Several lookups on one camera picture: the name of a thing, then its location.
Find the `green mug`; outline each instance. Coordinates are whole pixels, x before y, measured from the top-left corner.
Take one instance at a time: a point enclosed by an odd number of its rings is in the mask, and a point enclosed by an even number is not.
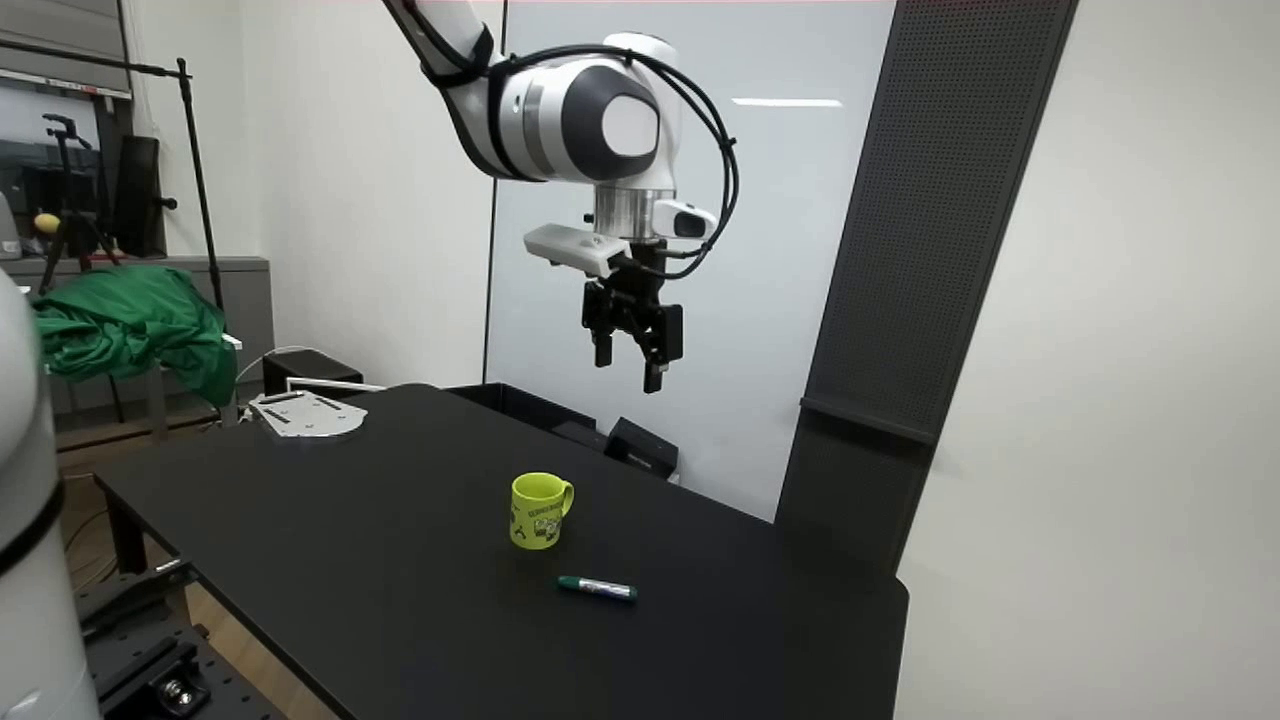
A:
[[[557,471],[518,471],[511,478],[511,543],[542,553],[558,543],[558,523],[570,513],[570,482]]]

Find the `floor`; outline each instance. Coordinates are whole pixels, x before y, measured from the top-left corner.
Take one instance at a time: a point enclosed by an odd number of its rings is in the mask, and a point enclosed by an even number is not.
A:
[[[95,587],[114,573],[111,531],[104,492],[93,471],[106,459],[151,446],[146,435],[114,435],[114,438],[81,438],[58,453],[65,478],[65,546],[72,587]],[[203,587],[187,587],[191,623],[209,628],[209,645],[265,690],[267,702],[289,720],[327,720],[327,711],[272,652],[265,652]]]

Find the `green cloth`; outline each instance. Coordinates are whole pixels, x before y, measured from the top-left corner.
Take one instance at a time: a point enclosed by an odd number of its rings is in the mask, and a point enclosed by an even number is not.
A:
[[[223,320],[175,269],[89,273],[37,300],[37,326],[50,375],[141,375],[160,364],[209,403],[230,401],[234,352]]]

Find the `marker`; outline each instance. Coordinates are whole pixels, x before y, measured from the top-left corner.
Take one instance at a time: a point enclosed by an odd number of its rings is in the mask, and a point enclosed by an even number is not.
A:
[[[610,584],[610,578],[591,578],[591,577],[557,577],[557,584],[565,592],[609,595],[609,599],[620,599],[620,605],[636,605],[636,587],[632,584]]]

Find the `table surface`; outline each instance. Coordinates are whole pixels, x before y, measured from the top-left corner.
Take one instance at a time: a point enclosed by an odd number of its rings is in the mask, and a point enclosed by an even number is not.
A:
[[[99,471],[335,711],[893,715],[896,578],[434,386],[364,403],[335,443],[245,425]],[[575,482],[551,553],[507,543],[507,482],[528,466]],[[638,599],[565,595],[558,573]]]

